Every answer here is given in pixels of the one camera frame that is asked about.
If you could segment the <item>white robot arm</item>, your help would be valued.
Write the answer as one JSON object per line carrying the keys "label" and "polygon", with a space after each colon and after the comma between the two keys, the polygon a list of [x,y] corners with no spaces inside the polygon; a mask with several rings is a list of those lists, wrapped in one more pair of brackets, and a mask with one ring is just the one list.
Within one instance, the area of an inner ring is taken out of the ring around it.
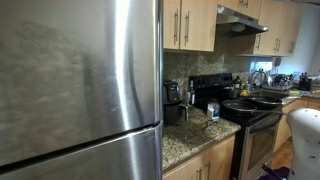
{"label": "white robot arm", "polygon": [[288,180],[320,180],[320,111],[292,110],[287,122],[294,148]]}

